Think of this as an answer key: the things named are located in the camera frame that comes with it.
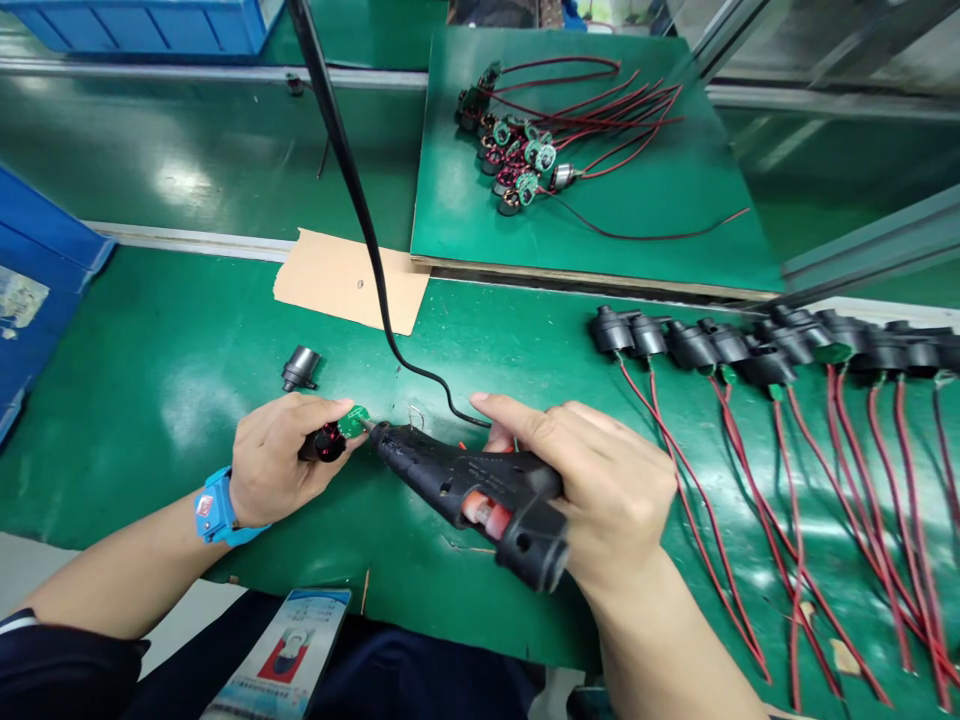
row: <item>blue storage box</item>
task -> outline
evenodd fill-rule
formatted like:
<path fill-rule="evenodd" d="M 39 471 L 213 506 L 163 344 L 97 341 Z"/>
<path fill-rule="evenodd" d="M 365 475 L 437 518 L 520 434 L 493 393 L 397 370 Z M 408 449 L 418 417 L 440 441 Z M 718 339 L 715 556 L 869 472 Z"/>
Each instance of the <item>blue storage box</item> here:
<path fill-rule="evenodd" d="M 51 50 L 256 55 L 283 0 L 0 0 Z"/>
<path fill-rule="evenodd" d="M 113 246 L 0 168 L 0 441 Z"/>

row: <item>black power cord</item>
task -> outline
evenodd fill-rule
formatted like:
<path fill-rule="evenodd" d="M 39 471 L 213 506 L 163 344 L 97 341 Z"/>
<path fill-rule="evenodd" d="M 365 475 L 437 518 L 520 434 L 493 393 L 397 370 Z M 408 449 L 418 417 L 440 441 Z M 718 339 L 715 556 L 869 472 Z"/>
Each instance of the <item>black power cord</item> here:
<path fill-rule="evenodd" d="M 317 98 L 317 105 L 320 106 L 320 113 L 327 125 L 330 144 L 333 145 L 333 151 L 337 154 L 343 179 L 347 183 L 350 199 L 353 201 L 357 219 L 360 221 L 360 229 L 363 231 L 367 252 L 370 253 L 370 264 L 373 266 L 373 278 L 377 284 L 377 297 L 380 301 L 380 317 L 383 318 L 383 332 L 387 336 L 387 343 L 389 343 L 390 349 L 397 360 L 407 370 L 440 383 L 440 386 L 447 393 L 447 405 L 450 406 L 450 412 L 468 423 L 488 428 L 490 423 L 470 417 L 454 407 L 453 396 L 450 394 L 450 386 L 447 385 L 446 380 L 436 373 L 411 365 L 400 354 L 400 348 L 397 347 L 397 341 L 393 337 L 393 328 L 390 325 L 390 308 L 387 305 L 387 284 L 383 276 L 383 263 L 380 261 L 380 245 L 377 243 L 377 234 L 373 229 L 373 218 L 370 217 L 367 198 L 364 196 L 363 186 L 360 184 L 357 164 L 353 159 L 353 152 L 350 150 L 347 134 L 343 129 L 343 119 L 340 117 L 337 99 L 333 94 L 333 85 L 330 82 L 330 74 L 327 72 L 323 50 L 320 49 L 320 40 L 317 38 L 317 28 L 313 24 L 313 15 L 310 13 L 307 0 L 287 0 L 287 12 L 290 13 L 290 19 L 293 20 L 293 31 L 297 34 L 300 52 L 303 53 L 307 71 L 310 73 L 313 95 Z"/>

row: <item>blue wrist strap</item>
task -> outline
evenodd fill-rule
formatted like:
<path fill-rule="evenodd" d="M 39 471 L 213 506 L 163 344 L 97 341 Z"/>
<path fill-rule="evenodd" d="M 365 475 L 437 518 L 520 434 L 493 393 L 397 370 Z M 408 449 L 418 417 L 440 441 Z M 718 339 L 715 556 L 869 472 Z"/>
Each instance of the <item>blue wrist strap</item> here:
<path fill-rule="evenodd" d="M 203 484 L 203 492 L 197 495 L 194 503 L 194 517 L 197 521 L 197 535 L 205 543 L 225 541 L 230 547 L 243 545 L 266 530 L 262 528 L 237 528 L 237 516 L 230 502 L 230 473 L 233 467 L 227 465 L 217 470 Z"/>

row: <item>sleeve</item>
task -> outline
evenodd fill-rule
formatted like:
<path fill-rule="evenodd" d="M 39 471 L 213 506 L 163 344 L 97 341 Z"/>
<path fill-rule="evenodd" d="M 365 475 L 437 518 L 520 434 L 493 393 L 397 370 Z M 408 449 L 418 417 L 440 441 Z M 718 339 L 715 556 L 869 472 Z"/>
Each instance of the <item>sleeve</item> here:
<path fill-rule="evenodd" d="M 0 621 L 4 720 L 119 717 L 130 703 L 149 642 L 43 625 L 32 610 Z"/>

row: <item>green anti-static mat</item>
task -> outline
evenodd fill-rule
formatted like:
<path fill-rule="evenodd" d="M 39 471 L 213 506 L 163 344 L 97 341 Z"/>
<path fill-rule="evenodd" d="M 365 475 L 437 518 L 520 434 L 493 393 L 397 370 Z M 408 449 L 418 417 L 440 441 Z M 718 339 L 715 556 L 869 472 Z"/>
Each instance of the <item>green anti-static mat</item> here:
<path fill-rule="evenodd" d="M 562 194 L 578 212 L 609 232 L 649 236 L 698 230 L 752 207 L 723 125 L 696 79 L 683 40 L 446 28 L 434 35 L 430 56 L 411 252 L 459 262 L 781 291 L 777 262 L 755 211 L 708 235 L 657 242 L 603 237 L 545 197 L 514 217 L 497 212 L 498 198 L 490 192 L 493 179 L 480 172 L 477 138 L 458 130 L 454 121 L 457 96 L 492 61 L 507 67 L 565 55 L 620 60 L 622 68 L 613 78 L 518 90 L 508 99 L 545 112 L 558 110 L 615 87 L 638 68 L 639 82 L 631 87 L 661 77 L 664 86 L 685 86 L 671 115 L 686 120 L 664 128 L 624 168 L 581 181 Z M 519 71 L 502 77 L 498 86 L 595 68 L 561 64 Z M 492 110 L 502 115 L 505 108 L 494 103 Z M 561 152 L 560 160 L 582 168 L 624 139 Z"/>
<path fill-rule="evenodd" d="M 276 302 L 276 274 L 276 265 L 254 260 L 118 248 L 94 279 L 0 451 L 0 531 L 81 549 L 195 491 L 230 462 L 237 421 L 281 394 L 280 370 L 299 343 L 323 355 L 315 375 L 319 393 L 353 398 L 375 419 L 406 423 L 412 416 L 419 424 L 422 415 L 425 430 L 443 442 L 482 447 L 483 430 L 454 418 L 436 383 L 401 370 L 381 331 Z M 446 378 L 465 410 L 474 390 L 507 392 L 541 408 L 578 399 L 656 441 L 649 414 L 586 333 L 597 304 L 596 297 L 575 293 L 431 280 L 413 335 L 397 342 L 411 362 Z M 624 300 L 613 305 L 638 307 Z M 704 315 L 696 308 L 639 307 L 687 323 Z M 742 322 L 729 312 L 714 318 Z M 628 364 L 646 389 L 639 363 Z M 761 697 L 786 708 L 790 601 L 732 464 L 716 397 L 700 375 L 675 369 L 665 357 L 654 364 L 663 415 L 713 502 L 772 686 L 763 681 L 717 597 L 679 500 L 670 511 L 664 547 Z M 890 422 L 892 391 L 884 388 L 880 411 L 902 488 L 903 464 Z M 800 369 L 797 396 L 832 462 L 825 392 L 821 368 Z M 943 392 L 956 458 L 960 383 Z M 848 390 L 884 521 L 893 527 L 865 399 L 863 389 Z M 907 403 L 930 556 L 953 647 L 960 632 L 957 536 L 938 470 L 929 382 L 911 381 Z M 754 477 L 788 527 L 789 496 L 770 403 L 759 391 L 740 386 L 732 406 Z M 809 567 L 896 705 L 884 708 L 862 680 L 843 676 L 845 713 L 802 640 L 804 714 L 818 720 L 943 717 L 936 709 L 928 655 L 914 642 L 918 674 L 900 669 L 879 583 L 856 549 L 816 459 L 794 423 L 788 419 L 787 425 Z M 722 574 L 706 513 L 693 488 L 690 493 Z M 892 538 L 889 543 L 902 558 Z M 277 594 L 311 585 L 346 586 L 354 591 L 351 610 L 358 612 L 369 571 L 365 612 L 374 619 L 533 662 L 597 670 L 593 623 L 569 578 L 556 594 L 537 595 L 483 550 L 489 546 L 476 533 L 454 530 L 365 446 L 327 492 L 230 553 L 210 578 L 235 576 L 245 587 Z M 904 567 L 900 572 L 907 577 Z M 818 612 L 813 624 L 829 653 L 834 637 L 829 623 Z"/>

